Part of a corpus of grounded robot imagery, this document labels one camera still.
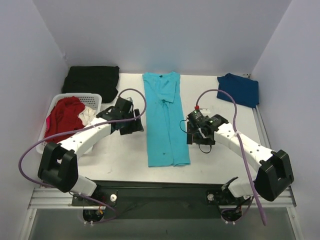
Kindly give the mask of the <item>turquoise t-shirt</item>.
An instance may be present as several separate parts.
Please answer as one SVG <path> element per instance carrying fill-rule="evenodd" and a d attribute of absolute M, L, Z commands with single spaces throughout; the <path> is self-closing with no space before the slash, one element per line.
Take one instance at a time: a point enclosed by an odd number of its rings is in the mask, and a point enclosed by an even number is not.
<path fill-rule="evenodd" d="M 146 99 L 146 145 L 149 167 L 191 164 L 180 95 L 181 75 L 146 72 L 142 75 Z"/>

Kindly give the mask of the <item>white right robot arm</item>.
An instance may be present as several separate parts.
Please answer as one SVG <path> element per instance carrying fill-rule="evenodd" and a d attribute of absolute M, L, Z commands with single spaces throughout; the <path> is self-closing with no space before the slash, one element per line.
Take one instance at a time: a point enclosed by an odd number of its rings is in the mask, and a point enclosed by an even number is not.
<path fill-rule="evenodd" d="M 275 152 L 236 131 L 227 119 L 219 114 L 204 116 L 193 110 L 187 116 L 187 144 L 213 146 L 219 143 L 240 157 L 256 171 L 253 185 L 235 178 L 225 184 L 222 200 L 233 204 L 240 197 L 250 196 L 256 191 L 266 201 L 274 201 L 294 182 L 290 157 L 284 150 Z"/>

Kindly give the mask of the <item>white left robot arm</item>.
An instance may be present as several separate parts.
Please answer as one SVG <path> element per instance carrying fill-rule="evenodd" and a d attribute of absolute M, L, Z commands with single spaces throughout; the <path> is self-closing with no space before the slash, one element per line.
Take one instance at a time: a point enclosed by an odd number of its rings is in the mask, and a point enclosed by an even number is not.
<path fill-rule="evenodd" d="M 49 142 L 44 147 L 37 176 L 61 192 L 83 195 L 90 206 L 101 201 L 98 185 L 79 175 L 78 159 L 101 139 L 119 131 L 121 135 L 142 132 L 139 109 L 134 109 L 132 98 L 119 97 L 114 106 L 99 112 L 90 122 L 89 130 L 75 133 L 59 143 Z"/>

